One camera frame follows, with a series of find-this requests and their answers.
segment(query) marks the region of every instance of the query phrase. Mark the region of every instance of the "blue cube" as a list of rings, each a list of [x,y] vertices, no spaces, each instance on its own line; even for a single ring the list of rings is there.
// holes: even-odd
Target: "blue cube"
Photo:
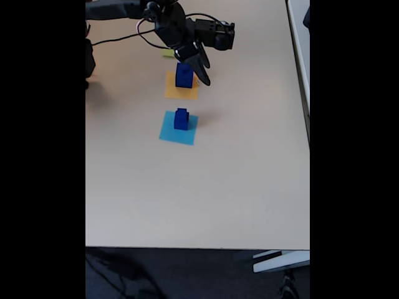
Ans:
[[[177,108],[175,112],[175,129],[188,130],[188,115],[187,109]]]
[[[194,70],[189,64],[177,63],[176,87],[193,88]]]

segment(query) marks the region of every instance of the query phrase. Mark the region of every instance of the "yellow paper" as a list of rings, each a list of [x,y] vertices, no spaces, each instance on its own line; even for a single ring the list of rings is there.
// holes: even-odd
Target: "yellow paper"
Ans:
[[[173,49],[161,49],[161,55],[175,58],[175,51]]]
[[[176,87],[176,73],[170,70],[166,71],[166,98],[180,98],[182,100],[196,100],[198,98],[198,78],[194,74],[193,77],[193,88]]]

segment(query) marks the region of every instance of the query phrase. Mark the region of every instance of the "blue block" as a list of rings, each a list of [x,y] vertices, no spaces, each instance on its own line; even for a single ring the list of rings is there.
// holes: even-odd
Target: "blue block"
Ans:
[[[177,64],[176,87],[193,88],[193,78],[194,70],[189,64]]]
[[[175,125],[174,128],[177,130],[188,130],[188,116],[187,109],[177,108],[175,112]]]
[[[174,120],[175,120],[175,113],[173,111],[166,111],[165,117],[163,119],[160,139],[171,142],[183,143],[184,145],[194,145],[198,116],[190,115],[190,119],[188,120],[187,131],[175,130],[173,127]]]

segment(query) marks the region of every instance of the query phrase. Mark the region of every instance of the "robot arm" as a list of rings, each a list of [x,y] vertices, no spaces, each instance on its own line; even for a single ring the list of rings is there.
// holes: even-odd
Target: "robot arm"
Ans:
[[[205,84],[211,81],[205,68],[210,68],[203,46],[217,50],[233,48],[234,23],[195,21],[186,18],[176,0],[99,0],[86,3],[86,20],[145,19],[155,24],[155,33],[175,51],[175,57],[186,64]]]

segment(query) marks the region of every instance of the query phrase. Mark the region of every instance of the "blue square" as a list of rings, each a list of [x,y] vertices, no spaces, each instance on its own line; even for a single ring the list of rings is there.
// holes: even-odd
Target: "blue square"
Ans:
[[[188,130],[176,130],[174,128],[175,113],[166,111],[163,119],[160,139],[183,143],[184,145],[194,145],[195,131],[197,129],[198,116],[190,115],[188,118]]]

